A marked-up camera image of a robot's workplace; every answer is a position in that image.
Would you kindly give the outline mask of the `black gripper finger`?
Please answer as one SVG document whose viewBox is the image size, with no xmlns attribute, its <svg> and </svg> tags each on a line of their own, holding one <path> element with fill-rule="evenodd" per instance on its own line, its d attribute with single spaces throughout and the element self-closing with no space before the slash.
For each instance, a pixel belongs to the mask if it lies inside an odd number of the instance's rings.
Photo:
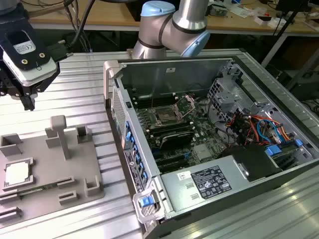
<svg viewBox="0 0 319 239">
<path fill-rule="evenodd" d="M 12 73 L 8 73 L 5 69 L 0 70 L 0 96 L 10 95 L 17 97 L 22 96 L 22 88 L 15 76 Z"/>
<path fill-rule="evenodd" d="M 57 71 L 50 77 L 40 81 L 29 87 L 22 87 L 23 96 L 21 96 L 21 102 L 24 106 L 24 110 L 33 111 L 35 109 L 35 98 L 38 93 L 44 92 L 53 80 L 60 74 L 60 65 L 57 64 Z"/>
</svg>

